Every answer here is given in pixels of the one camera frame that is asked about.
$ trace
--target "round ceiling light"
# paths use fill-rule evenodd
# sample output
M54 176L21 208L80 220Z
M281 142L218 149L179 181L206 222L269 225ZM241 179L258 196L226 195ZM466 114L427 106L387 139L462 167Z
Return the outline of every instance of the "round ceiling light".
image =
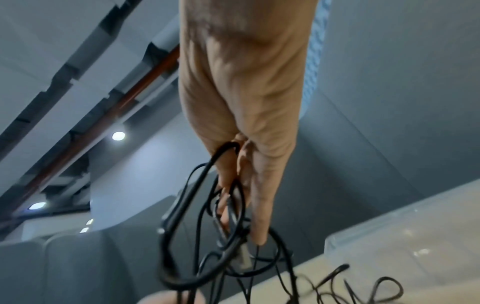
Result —
M37 209L45 207L46 204L47 203L45 203L45 202L35 203L32 206L30 206L28 209L29 210L37 210Z
M113 133L113 135L111 136L111 138L113 140L123 140L125 138L125 132L122 132L122 131L117 131L115 133Z

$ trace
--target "tangled black cable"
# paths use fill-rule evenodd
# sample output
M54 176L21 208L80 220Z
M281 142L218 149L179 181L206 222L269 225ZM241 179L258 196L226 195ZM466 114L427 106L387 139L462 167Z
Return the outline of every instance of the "tangled black cable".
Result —
M271 258L259 256L260 248L257 246L255 249L255 255L249 255L249 257L253 260L252 269L243 272L234 269L234 267L232 266L232 261L240 255L240 248L242 245L246 244L247 236L250 232L250 219L245 216L246 205L244 192L241 183L237 180L233 182L229 191L230 196L227 200L229 227L225 230L220 223L220 216L217 213L221 190L216 191L218 177L215 179L215 182L210 189L208 198L200 209L196 223L195 246L193 252L193 275L187 278L182 278L180 276L177 264L175 263L175 260L170 253L170 244L172 242L172 238L176 230L178 229L179 224L183 219L186 211L190 207L196 193L198 192L200 186L208 175L209 170L213 167L213 165L220 158L220 156L222 156L222 154L224 154L229 149L235 149L235 152L238 154L240 150L240 145L235 142L225 143L212 156L211 160L208 163L201 164L194 168L190 176L188 177L185 187L183 188L178 200L175 201L175 203L171 206L170 210L163 216L162 223L160 225L160 228L158 229L158 233L160 236L160 259L158 265L158 277L160 281L166 287L178 291L178 304L182 302L182 292L186 290L189 291L187 303L193 304L195 300L196 289L211 282L209 303L218 304L222 294L225 277L231 276L234 277L238 282L241 291L245 296L247 304L250 304L254 277L272 268L275 268L282 288L289 295L288 303L298 304L301 296L306 296L315 292L316 301L318 304L324 304L325 296L330 296L337 304L350 304L347 299L336 294L333 289L335 277L339 273L347 270L350 267L348 264L343 264L339 266L332 273L327 275L320 283L315 285L305 275L296 275L294 273L292 262L293 253L287 249L282 238L273 228L269 229L268 234L276 244L276 251L274 256ZM188 192L188 194L186 194L190 178L192 177L193 173L200 168L203 168L203 171L201 172L198 180L193 184L191 190ZM237 193L239 194L239 201L236 201L234 191L237 191ZM218 240L217 251L209 252L200 260L200 234L202 220L205 213L207 213L210 217L213 218L215 226L220 234L220 238ZM206 264L211 259L215 259L216 264L213 267L206 269ZM266 263L266 265L257 269L257 265L259 262ZM282 277L280 276L280 271L278 268L279 262L283 262L286 265L286 270L290 278L291 291L286 287ZM241 280L241 278L249 278L248 287L245 287L244 282ZM306 280L312 288L311 291L309 291L307 294L300 295L297 288L297 279ZM390 297L376 299L378 288L380 284L385 281L390 281L397 285L397 287L399 288L398 293ZM330 282L330 291L320 292L320 287L325 285L327 282ZM360 304L386 303L399 299L404 293L402 285L397 280L388 276L384 276L379 278L375 282L368 300L364 302L359 299L359 297L355 294L355 292L352 290L351 286L347 283L346 280L344 280L344 284L353 304L357 304L357 301Z

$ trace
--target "clear plastic container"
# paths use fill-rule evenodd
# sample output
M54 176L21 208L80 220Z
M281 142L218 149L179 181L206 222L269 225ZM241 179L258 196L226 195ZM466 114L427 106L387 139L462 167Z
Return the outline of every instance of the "clear plastic container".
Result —
M332 234L324 254L349 263L345 279L363 299L381 276L406 292L480 277L480 180ZM396 293L387 283L382 294Z

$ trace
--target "blue patterned fabric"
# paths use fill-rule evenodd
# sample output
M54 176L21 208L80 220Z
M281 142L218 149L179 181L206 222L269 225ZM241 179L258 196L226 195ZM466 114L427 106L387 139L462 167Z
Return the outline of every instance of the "blue patterned fabric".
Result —
M300 118L302 118L310 105L312 94L317 88L317 74L320 57L324 45L325 32L330 15L332 0L320 0L316 6L315 19L311 27L310 41L306 54L305 77L303 80L303 94L301 98Z

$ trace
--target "hand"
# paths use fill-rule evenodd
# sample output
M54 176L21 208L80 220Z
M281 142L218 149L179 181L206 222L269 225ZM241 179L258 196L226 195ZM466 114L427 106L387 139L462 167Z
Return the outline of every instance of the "hand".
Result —
M235 178L242 182L258 245L267 240L275 193L296 144L316 4L180 1L183 112L211 155L225 142L242 144L239 158L228 151L216 168L224 193Z
M184 291L181 294L181 304L186 304L188 299L189 292ZM153 293L149 296L144 297L138 302L138 304L178 304L177 303L177 292L176 291L160 291ZM205 297L200 292L197 291L195 295L195 301L193 304L205 304Z

